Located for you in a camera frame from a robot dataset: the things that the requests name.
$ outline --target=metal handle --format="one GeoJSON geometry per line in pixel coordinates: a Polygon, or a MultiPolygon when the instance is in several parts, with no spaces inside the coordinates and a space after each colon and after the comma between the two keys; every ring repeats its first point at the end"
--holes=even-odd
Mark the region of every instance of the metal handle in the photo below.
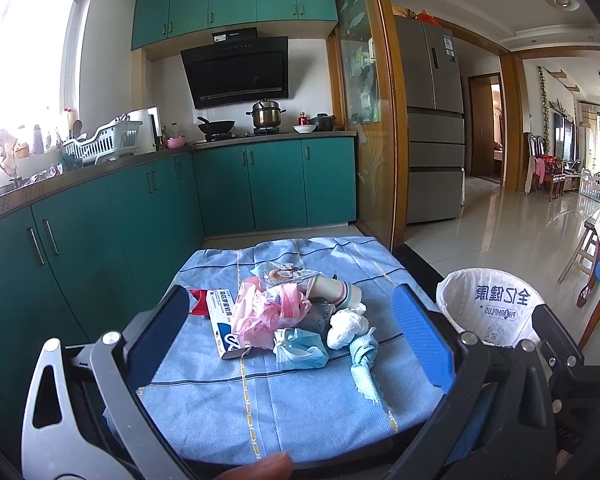
{"type": "Polygon", "coordinates": [[[54,247],[54,253],[56,254],[56,256],[58,256],[59,251],[58,251],[58,246],[56,245],[56,239],[54,238],[54,234],[51,231],[51,224],[49,223],[48,219],[44,219],[43,222],[46,224],[46,230],[49,231],[49,239],[51,240],[51,245],[53,245],[54,247]]]}
{"type": "Polygon", "coordinates": [[[27,231],[29,231],[29,235],[31,236],[31,239],[33,240],[33,244],[36,246],[36,250],[38,251],[38,258],[40,261],[40,265],[43,266],[45,264],[45,260],[42,257],[42,253],[40,252],[40,246],[38,245],[38,240],[36,239],[36,234],[35,234],[35,232],[33,232],[33,227],[28,227],[27,231]]]}

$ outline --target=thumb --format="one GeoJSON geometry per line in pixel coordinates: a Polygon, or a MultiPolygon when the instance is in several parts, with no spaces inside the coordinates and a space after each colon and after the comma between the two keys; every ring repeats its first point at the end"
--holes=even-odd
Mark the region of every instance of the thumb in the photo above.
{"type": "Polygon", "coordinates": [[[276,453],[255,464],[243,465],[222,473],[216,480],[287,480],[293,462],[286,452],[276,453]]]}

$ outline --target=white appliance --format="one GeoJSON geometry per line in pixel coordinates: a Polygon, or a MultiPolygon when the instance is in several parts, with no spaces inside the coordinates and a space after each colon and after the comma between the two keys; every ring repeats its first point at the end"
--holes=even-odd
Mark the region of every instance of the white appliance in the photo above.
{"type": "Polygon", "coordinates": [[[138,131],[138,145],[140,148],[136,155],[140,153],[150,153],[155,151],[155,139],[160,137],[160,115],[158,107],[146,108],[145,110],[135,110],[129,112],[130,121],[142,121],[138,131]]]}

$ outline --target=artificial vine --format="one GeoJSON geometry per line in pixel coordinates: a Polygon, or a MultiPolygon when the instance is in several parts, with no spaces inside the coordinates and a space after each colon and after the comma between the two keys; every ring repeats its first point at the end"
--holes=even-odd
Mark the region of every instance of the artificial vine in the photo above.
{"type": "Polygon", "coordinates": [[[549,101],[546,98],[546,86],[544,84],[544,69],[538,67],[538,77],[540,78],[540,93],[542,95],[542,142],[545,152],[549,151],[549,101]]]}

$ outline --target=blue tablecloth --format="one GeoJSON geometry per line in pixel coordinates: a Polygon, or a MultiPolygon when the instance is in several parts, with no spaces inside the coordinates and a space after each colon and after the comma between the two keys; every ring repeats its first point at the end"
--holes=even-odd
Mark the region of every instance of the blue tablecloth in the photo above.
{"type": "Polygon", "coordinates": [[[407,283],[428,308],[435,306],[374,238],[278,240],[237,251],[198,251],[173,283],[227,288],[235,299],[240,282],[264,261],[337,274],[362,289],[366,316],[380,344],[373,373],[390,414],[356,390],[347,348],[330,350],[327,365],[314,370],[279,372],[273,352],[262,349],[222,361],[210,321],[189,316],[141,393],[147,412],[181,457],[239,464],[287,450],[296,462],[323,460],[428,418],[442,393],[427,381],[398,329],[391,294],[396,285],[407,283]]]}

